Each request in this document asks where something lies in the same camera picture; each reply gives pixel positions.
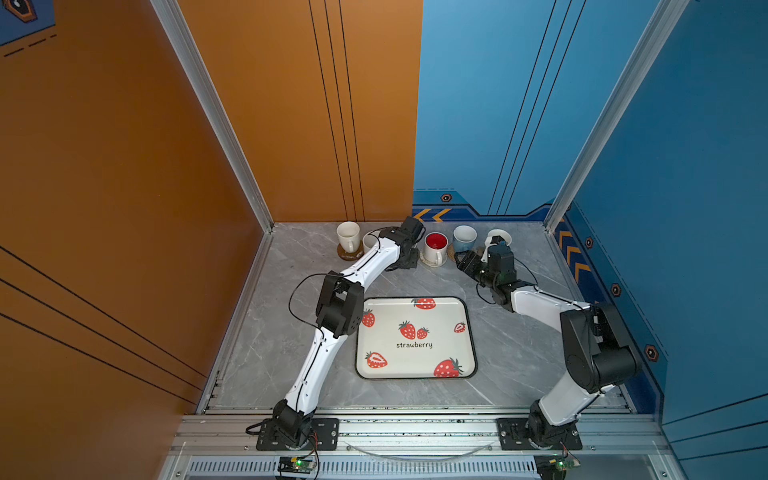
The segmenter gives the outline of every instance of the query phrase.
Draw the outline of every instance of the white cup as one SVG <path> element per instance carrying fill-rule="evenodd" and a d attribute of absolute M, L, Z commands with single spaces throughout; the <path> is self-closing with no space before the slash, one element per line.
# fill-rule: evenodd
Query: white cup
<path fill-rule="evenodd" d="M 379 242 L 377 239 L 379 238 L 379 230 L 374 230 L 366 233 L 362 236 L 362 251 L 364 253 L 368 253 L 368 250 L 371 250 L 373 247 L 376 246 L 376 244 Z"/>
<path fill-rule="evenodd" d="M 355 253 L 360 248 L 360 225 L 355 222 L 344 222 L 336 228 L 339 245 L 347 253 Z"/>
<path fill-rule="evenodd" d="M 505 232 L 504 230 L 500 230 L 498 228 L 495 228 L 488 232 L 488 236 L 485 238 L 485 252 L 482 254 L 482 261 L 487 262 L 488 261 L 488 247 L 491 246 L 491 241 L 493 240 L 493 237 L 501 237 L 504 239 L 505 242 L 507 242 L 507 245 L 511 247 L 512 243 L 512 237 L 509 233 Z"/>
<path fill-rule="evenodd" d="M 477 238 L 477 230 L 469 225 L 459 225 L 453 229 L 453 251 L 461 253 L 467 250 L 472 250 Z"/>
<path fill-rule="evenodd" d="M 424 239 L 424 260 L 435 266 L 441 266 L 448 258 L 448 237 L 442 233 L 427 233 Z"/>

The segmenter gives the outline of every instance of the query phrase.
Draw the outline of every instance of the strawberry tray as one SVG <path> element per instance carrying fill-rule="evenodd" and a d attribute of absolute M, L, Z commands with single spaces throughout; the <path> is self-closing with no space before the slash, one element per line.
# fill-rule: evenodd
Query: strawberry tray
<path fill-rule="evenodd" d="M 473 376 L 477 357 L 467 306 L 454 296 L 367 299 L 355 367 L 364 379 Z"/>

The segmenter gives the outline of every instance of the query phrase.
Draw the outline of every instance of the chevron arrow decal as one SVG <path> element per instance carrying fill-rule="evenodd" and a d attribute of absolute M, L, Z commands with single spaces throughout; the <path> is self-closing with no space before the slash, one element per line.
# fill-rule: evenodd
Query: chevron arrow decal
<path fill-rule="evenodd" d="M 422 220 L 422 215 L 426 214 L 430 210 L 431 210 L 431 208 L 425 208 L 424 210 L 422 210 L 422 211 L 418 212 L 416 215 L 414 215 L 413 218 L 417 219 L 421 223 L 424 223 L 424 220 Z"/>
<path fill-rule="evenodd" d="M 581 253 L 581 250 L 579 250 L 577 247 L 568 247 L 566 250 L 568 254 L 565 256 L 565 262 L 568 264 L 568 266 L 571 266 L 571 253 Z"/>
<path fill-rule="evenodd" d="M 576 283 L 578 283 L 579 270 L 586 270 L 588 272 L 592 271 L 589 265 L 584 265 L 583 263 L 576 262 L 576 271 L 574 272 L 574 279 L 576 280 Z"/>
<path fill-rule="evenodd" d="M 440 217 L 442 217 L 443 215 L 445 215 L 445 214 L 446 214 L 446 213 L 448 213 L 449 211 L 451 211 L 451 209 L 450 209 L 450 208 L 446 208 L 446 209 L 444 209 L 443 211 L 441 211 L 439 214 L 437 214 L 437 215 L 435 215 L 434 217 L 432 217 L 432 219 L 433 219 L 435 222 L 442 222 L 442 218 L 440 218 Z"/>
<path fill-rule="evenodd" d="M 563 250 L 563 237 L 573 237 L 574 235 L 571 232 L 567 232 L 565 230 L 560 232 L 560 250 Z"/>

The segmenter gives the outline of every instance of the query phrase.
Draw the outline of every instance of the ventilation grille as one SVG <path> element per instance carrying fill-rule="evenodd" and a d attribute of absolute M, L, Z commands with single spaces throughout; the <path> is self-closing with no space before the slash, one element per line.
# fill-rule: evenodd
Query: ventilation grille
<path fill-rule="evenodd" d="M 189 475 L 205 475 L 206 473 L 254 474 L 265 473 L 272 476 L 276 463 L 269 460 L 248 460 L 243 457 L 198 457 L 192 460 L 187 471 Z"/>
<path fill-rule="evenodd" d="M 189 476 L 274 477 L 279 457 L 193 457 Z M 320 457 L 319 478 L 540 478 L 531 455 L 467 458 L 457 462 L 398 462 L 358 455 Z"/>

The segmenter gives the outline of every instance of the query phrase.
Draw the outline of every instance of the black mounting plate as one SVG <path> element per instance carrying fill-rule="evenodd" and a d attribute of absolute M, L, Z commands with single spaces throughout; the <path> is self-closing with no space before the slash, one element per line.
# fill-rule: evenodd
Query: black mounting plate
<path fill-rule="evenodd" d="M 496 428 L 498 429 L 498 440 L 502 443 L 502 450 L 537 450 L 546 452 L 548 450 L 558 451 L 559 446 L 553 446 L 551 449 L 540 449 L 531 444 L 525 433 L 525 424 L 528 419 L 496 419 Z M 568 434 L 565 437 L 565 448 L 568 450 L 581 450 L 584 446 L 581 444 L 581 437 L 575 425 L 568 427 Z"/>
<path fill-rule="evenodd" d="M 312 419 L 312 432 L 317 434 L 318 450 L 321 452 L 336 450 L 336 440 L 339 438 L 339 419 Z M 307 450 L 309 452 L 315 446 L 314 440 L 310 439 L 300 449 L 289 449 L 284 439 L 284 436 L 277 431 L 274 419 L 269 419 L 261 426 L 256 450 L 262 452 Z"/>

